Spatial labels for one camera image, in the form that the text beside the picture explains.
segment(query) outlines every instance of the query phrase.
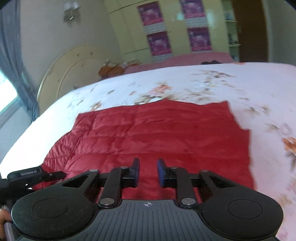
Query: black circular joint cover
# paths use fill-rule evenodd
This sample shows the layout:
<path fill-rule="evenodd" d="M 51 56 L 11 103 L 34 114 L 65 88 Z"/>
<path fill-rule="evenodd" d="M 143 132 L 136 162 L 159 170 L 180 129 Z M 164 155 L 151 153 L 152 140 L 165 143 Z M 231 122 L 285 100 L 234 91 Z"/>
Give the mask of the black circular joint cover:
<path fill-rule="evenodd" d="M 272 198 L 250 189 L 227 188 L 202 204 L 206 224 L 230 239 L 259 240 L 275 234 L 283 210 Z"/>
<path fill-rule="evenodd" d="M 45 188 L 21 198 L 11 212 L 21 234 L 42 240 L 74 235 L 88 225 L 93 214 L 92 203 L 77 195 L 75 188 L 54 194 Z"/>

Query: beige headboard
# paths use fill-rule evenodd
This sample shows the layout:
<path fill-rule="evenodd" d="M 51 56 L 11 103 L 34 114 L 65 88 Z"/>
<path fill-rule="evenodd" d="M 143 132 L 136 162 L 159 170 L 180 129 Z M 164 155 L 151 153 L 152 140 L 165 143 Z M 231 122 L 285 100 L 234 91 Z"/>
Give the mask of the beige headboard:
<path fill-rule="evenodd" d="M 78 46 L 62 54 L 46 72 L 39 87 L 39 114 L 72 89 L 97 82 L 105 61 L 99 49 L 90 45 Z"/>

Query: metal bolt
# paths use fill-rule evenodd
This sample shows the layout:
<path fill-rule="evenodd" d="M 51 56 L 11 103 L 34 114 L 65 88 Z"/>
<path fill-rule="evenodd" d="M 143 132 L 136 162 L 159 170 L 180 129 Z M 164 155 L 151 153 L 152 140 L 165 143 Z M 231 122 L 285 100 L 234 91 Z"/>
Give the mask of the metal bolt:
<path fill-rule="evenodd" d="M 112 198 L 106 197 L 106 198 L 101 199 L 100 203 L 102 205 L 109 206 L 109 205 L 112 205 L 113 203 L 115 203 L 115 201 Z"/>
<path fill-rule="evenodd" d="M 183 198 L 181 203 L 187 206 L 191 206 L 193 204 L 195 204 L 195 200 L 193 198 L 187 197 L 187 198 Z"/>

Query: red garment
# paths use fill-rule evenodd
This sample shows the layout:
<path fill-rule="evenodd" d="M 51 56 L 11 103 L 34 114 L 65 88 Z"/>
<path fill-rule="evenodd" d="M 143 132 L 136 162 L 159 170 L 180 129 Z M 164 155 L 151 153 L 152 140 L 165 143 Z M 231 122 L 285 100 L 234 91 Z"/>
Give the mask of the red garment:
<path fill-rule="evenodd" d="M 242 130 L 228 103 L 196 105 L 163 100 L 79 114 L 72 130 L 58 140 L 42 167 L 64 171 L 66 178 L 89 169 L 110 172 L 140 158 L 137 188 L 125 199 L 172 199 L 175 191 L 158 183 L 156 162 L 191 173 L 211 170 L 253 188 L 249 171 L 249 131 Z M 48 186 L 41 183 L 35 190 Z"/>

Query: human hand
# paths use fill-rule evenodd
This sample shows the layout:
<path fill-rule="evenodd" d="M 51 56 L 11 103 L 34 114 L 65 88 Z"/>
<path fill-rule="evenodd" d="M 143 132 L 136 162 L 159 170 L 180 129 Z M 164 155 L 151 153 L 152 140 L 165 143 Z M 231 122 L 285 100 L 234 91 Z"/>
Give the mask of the human hand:
<path fill-rule="evenodd" d="M 1 208 L 0 209 L 0 239 L 4 240 L 5 239 L 5 232 L 4 232 L 4 223 L 5 222 L 11 222 L 11 215 L 10 212 Z"/>

